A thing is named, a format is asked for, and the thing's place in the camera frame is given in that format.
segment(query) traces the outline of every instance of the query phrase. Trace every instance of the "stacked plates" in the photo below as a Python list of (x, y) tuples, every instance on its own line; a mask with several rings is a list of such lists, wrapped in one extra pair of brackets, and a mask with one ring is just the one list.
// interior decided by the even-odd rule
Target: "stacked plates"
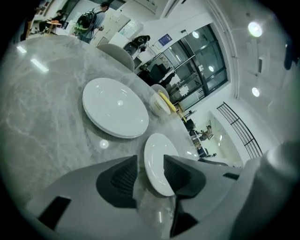
[(82, 104), (98, 128), (116, 137), (141, 136), (149, 124), (141, 99), (129, 87), (113, 79), (90, 81), (83, 90)]
[(161, 195), (172, 196), (174, 192), (164, 174), (164, 155), (178, 156), (178, 153), (166, 136), (159, 133), (151, 135), (144, 151), (146, 173), (155, 190)]

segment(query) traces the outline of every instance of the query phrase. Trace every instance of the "white cabinet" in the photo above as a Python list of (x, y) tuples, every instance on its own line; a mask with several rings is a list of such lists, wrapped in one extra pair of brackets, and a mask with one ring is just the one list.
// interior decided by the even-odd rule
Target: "white cabinet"
[(90, 42), (90, 45), (96, 47), (99, 43), (108, 43), (112, 37), (119, 32), (130, 19), (115, 10), (110, 9), (105, 14), (105, 19), (103, 21), (104, 30), (98, 31), (94, 30), (95, 36)]

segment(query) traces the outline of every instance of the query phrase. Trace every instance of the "person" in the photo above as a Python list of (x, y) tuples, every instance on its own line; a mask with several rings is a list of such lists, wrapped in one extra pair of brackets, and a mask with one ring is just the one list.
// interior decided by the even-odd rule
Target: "person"
[(39, 32), (40, 33), (44, 33), (44, 30), (46, 29), (46, 27), (50, 27), (50, 24), (48, 24), (47, 22), (51, 21), (51, 22), (60, 22), (62, 20), (62, 18), (64, 17), (64, 14), (62, 12), (62, 10), (58, 10), (56, 12), (56, 17), (48, 19), (47, 21), (42, 21), (39, 23)]
[(32, 11), (30, 11), (27, 14), (25, 22), (24, 22), (24, 31), (23, 31), (23, 34), (20, 36), (20, 40), (21, 41), (24, 41), (24, 40), (26, 40), (26, 38), (28, 38), (29, 32), (30, 32), (31, 23), (33, 21), (33, 18), (35, 16), (35, 14), (37, 14), (37, 11), (39, 11), (39, 10), (40, 10), (40, 8), (36, 7), (36, 8), (34, 8)]
[(95, 23), (90, 26), (90, 28), (85, 32), (85, 33), (80, 33), (78, 34), (78, 39), (82, 40), (83, 42), (86, 43), (90, 43), (90, 41), (92, 40), (92, 38), (94, 37), (94, 30), (98, 29), (99, 31), (102, 31), (104, 28), (103, 26), (101, 26), (101, 24), (103, 23), (104, 19), (105, 19), (105, 12), (109, 9), (110, 3), (109, 2), (103, 2), (101, 3), (101, 5), (95, 9), (93, 9), (93, 11), (95, 13), (99, 12), (99, 14), (97, 14), (97, 19), (95, 21)]
[(210, 125), (207, 126), (206, 132), (204, 132), (203, 130), (201, 130), (201, 132), (202, 132), (202, 136), (200, 137), (200, 140), (205, 141), (212, 133), (211, 126)]

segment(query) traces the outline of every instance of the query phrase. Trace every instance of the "white chair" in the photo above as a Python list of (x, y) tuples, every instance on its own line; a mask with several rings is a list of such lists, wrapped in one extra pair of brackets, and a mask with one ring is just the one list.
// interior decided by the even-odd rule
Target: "white chair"
[(123, 48), (120, 48), (119, 46), (110, 43), (98, 45), (96, 48), (110, 55), (118, 62), (122, 63), (130, 71), (133, 72), (135, 70), (135, 63), (132, 57)]

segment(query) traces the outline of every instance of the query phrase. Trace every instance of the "gray marble tabletop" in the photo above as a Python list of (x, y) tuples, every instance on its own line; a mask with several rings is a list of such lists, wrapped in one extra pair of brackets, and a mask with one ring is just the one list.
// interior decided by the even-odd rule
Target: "gray marble tabletop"
[[(104, 52), (66, 36), (38, 37), (7, 50), (0, 69), (1, 170), (18, 205), (69, 171), (115, 158), (138, 155), (134, 198), (143, 220), (165, 238), (172, 224), (174, 197), (159, 195), (148, 181), (143, 149), (153, 133), (167, 136), (182, 157), (197, 152), (177, 114), (156, 117), (149, 109), (154, 90)], [(38, 60), (43, 72), (31, 61)], [(82, 106), (84, 86), (99, 77), (131, 88), (149, 114), (146, 132), (119, 139), (98, 129)], [(101, 140), (109, 146), (102, 149)]]

